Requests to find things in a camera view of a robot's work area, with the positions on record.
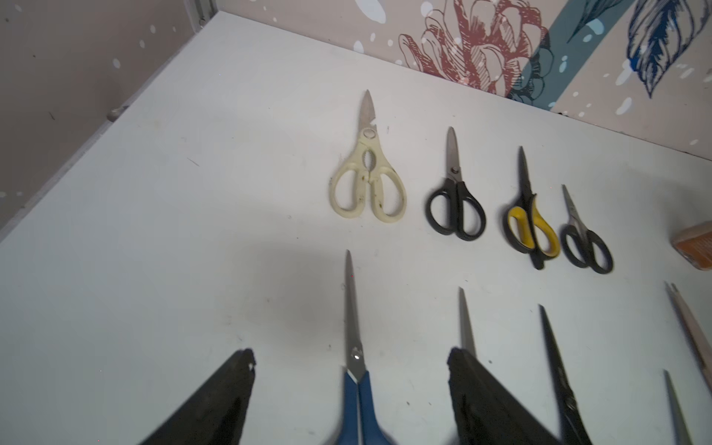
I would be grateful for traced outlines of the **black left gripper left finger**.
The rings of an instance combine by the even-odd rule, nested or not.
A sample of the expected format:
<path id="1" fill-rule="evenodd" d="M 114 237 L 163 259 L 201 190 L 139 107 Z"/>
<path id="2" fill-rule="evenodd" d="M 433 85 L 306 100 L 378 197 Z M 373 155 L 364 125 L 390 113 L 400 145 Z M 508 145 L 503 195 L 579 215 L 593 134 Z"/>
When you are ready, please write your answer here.
<path id="1" fill-rule="evenodd" d="M 237 350 L 145 444 L 237 444 L 256 378 L 253 350 Z"/>

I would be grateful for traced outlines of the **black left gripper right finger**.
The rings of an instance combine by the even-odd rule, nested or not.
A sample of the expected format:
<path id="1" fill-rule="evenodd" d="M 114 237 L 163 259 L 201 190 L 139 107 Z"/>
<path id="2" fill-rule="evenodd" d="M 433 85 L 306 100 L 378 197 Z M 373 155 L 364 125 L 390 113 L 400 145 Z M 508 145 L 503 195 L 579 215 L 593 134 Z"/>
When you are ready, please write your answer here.
<path id="1" fill-rule="evenodd" d="M 448 358 L 449 387 L 461 444 L 557 444 L 545 428 L 478 361 L 460 348 Z"/>

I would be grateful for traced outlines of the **dark blue handled scissors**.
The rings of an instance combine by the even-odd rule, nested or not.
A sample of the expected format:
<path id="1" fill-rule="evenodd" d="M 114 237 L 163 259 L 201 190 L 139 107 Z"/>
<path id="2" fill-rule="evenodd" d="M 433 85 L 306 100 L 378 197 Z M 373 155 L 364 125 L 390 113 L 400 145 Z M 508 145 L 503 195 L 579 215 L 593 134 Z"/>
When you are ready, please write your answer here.
<path id="1" fill-rule="evenodd" d="M 459 288 L 459 315 L 462 349 L 476 357 L 476 344 L 467 306 L 467 297 L 465 296 L 465 291 L 461 287 Z"/>

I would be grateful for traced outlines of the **long matte black scissors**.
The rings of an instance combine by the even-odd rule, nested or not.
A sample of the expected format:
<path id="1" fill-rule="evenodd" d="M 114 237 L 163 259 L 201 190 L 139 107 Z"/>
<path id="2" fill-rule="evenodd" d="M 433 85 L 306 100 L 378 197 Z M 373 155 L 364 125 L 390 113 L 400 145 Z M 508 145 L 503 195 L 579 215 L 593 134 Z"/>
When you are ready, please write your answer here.
<path id="1" fill-rule="evenodd" d="M 556 343 L 547 311 L 539 305 L 543 337 L 547 351 L 549 366 L 552 373 L 554 393 L 560 414 L 562 442 L 564 444 L 592 445 L 585 429 L 574 391 L 569 385 L 564 363 Z"/>

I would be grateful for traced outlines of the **yellow black scissors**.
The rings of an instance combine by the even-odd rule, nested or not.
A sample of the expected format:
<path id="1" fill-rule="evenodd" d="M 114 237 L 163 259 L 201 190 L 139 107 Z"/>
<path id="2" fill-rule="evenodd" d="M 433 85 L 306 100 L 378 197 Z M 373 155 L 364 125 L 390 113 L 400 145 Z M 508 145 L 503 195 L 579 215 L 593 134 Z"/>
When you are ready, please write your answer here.
<path id="1" fill-rule="evenodd" d="M 502 216 L 507 242 L 516 251 L 530 256 L 533 267 L 543 270 L 547 261 L 557 258 L 561 243 L 554 228 L 541 216 L 537 195 L 531 189 L 527 157 L 521 146 L 517 156 L 519 195 Z"/>

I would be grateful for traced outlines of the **small black scissors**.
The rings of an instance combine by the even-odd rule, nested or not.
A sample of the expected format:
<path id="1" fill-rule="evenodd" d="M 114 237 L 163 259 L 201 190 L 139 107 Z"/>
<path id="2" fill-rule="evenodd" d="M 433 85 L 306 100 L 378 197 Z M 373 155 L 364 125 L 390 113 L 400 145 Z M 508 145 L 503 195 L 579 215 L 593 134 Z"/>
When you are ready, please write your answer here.
<path id="1" fill-rule="evenodd" d="M 610 274 L 614 260 L 604 240 L 591 231 L 580 219 L 577 208 L 567 190 L 562 185 L 569 220 L 560 232 L 561 248 L 567 259 L 581 269 L 591 268 L 597 274 Z"/>

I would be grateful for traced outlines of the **large black scissors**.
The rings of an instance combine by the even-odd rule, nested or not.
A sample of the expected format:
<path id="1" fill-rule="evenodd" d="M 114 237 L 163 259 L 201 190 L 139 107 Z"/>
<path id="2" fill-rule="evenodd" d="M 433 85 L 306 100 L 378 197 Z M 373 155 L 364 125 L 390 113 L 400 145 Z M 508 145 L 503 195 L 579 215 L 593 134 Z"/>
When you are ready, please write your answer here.
<path id="1" fill-rule="evenodd" d="M 459 146 L 454 128 L 450 127 L 446 136 L 447 174 L 441 188 L 434 191 L 426 201 L 425 213 L 429 225 L 441 235 L 457 235 L 463 241 L 479 239 L 487 225 L 487 216 L 478 200 L 467 189 L 462 178 Z M 445 197 L 448 202 L 448 224 L 439 224 L 432 212 L 432 203 L 436 198 Z M 478 230 L 475 233 L 465 231 L 465 204 L 469 204 L 478 216 Z"/>

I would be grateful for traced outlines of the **cream kitchen shears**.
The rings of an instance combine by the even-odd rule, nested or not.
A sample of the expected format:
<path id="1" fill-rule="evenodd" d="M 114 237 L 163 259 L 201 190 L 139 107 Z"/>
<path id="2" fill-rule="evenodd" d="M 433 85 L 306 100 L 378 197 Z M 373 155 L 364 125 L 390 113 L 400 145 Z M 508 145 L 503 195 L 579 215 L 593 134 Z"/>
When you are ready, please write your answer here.
<path id="1" fill-rule="evenodd" d="M 353 206 L 345 209 L 337 202 L 337 185 L 347 172 L 354 172 L 352 189 Z M 384 185 L 381 179 L 387 176 L 395 185 L 400 207 L 395 213 L 385 211 Z M 407 209 L 407 193 L 398 172 L 387 160 L 380 143 L 376 110 L 369 90 L 365 91 L 360 106 L 356 143 L 350 156 L 344 161 L 329 183 L 329 202 L 332 209 L 343 218 L 353 219 L 363 213 L 366 203 L 366 188 L 370 187 L 374 216 L 386 224 L 402 220 Z"/>

